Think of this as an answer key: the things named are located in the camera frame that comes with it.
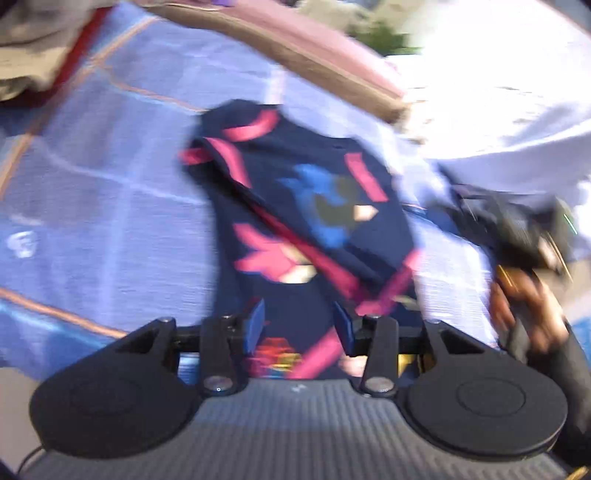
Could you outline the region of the person's right hand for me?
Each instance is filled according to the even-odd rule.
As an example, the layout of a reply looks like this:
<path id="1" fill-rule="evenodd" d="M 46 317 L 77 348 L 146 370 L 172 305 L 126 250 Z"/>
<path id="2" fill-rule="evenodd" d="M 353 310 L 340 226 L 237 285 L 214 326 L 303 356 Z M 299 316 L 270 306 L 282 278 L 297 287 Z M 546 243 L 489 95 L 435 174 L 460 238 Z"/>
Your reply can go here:
<path id="1" fill-rule="evenodd" d="M 570 333 L 563 310 L 550 288 L 535 274 L 499 266 L 489 301 L 490 320 L 499 334 L 515 327 L 516 304 L 525 307 L 523 324 L 531 352 L 546 354 L 567 341 Z"/>

